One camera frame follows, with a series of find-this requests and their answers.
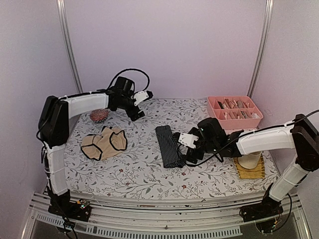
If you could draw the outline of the navy striped underwear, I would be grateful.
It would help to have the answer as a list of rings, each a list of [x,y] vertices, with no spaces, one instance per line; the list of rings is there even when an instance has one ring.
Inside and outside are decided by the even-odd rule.
[[[155,128],[164,168],[182,168],[186,160],[182,158],[169,125]]]

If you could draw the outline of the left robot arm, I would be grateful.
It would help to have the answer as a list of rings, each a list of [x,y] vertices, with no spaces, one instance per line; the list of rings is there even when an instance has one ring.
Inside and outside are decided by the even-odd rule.
[[[72,96],[49,96],[45,101],[36,136],[43,145],[43,162],[48,184],[53,194],[68,192],[65,179],[64,148],[69,138],[69,120],[86,112],[100,109],[124,110],[132,121],[144,117],[138,105],[153,97],[147,89],[134,92],[134,82],[118,77],[115,85]]]

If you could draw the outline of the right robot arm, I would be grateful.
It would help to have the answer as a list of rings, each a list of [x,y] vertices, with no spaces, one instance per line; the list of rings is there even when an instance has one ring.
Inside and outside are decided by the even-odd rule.
[[[268,217],[289,191],[319,168],[319,132],[308,116],[298,114],[292,121],[253,131],[226,134],[216,118],[198,123],[196,134],[181,133],[178,142],[191,149],[223,157],[241,157],[257,151],[295,149],[296,156],[279,179],[270,186],[258,213]]]

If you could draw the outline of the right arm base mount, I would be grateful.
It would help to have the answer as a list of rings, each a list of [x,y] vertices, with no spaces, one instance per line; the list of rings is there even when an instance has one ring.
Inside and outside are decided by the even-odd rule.
[[[259,203],[241,207],[239,215],[242,217],[244,222],[250,222],[276,216],[282,212],[283,208],[281,206],[281,202],[277,202],[266,196]]]

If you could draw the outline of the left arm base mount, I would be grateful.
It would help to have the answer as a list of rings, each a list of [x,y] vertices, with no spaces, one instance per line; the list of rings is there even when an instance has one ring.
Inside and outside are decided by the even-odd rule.
[[[92,207],[85,206],[83,208],[81,203],[78,204],[77,202],[71,202],[70,198],[70,192],[66,192],[60,196],[56,194],[50,195],[50,206],[48,212],[63,218],[88,222]]]

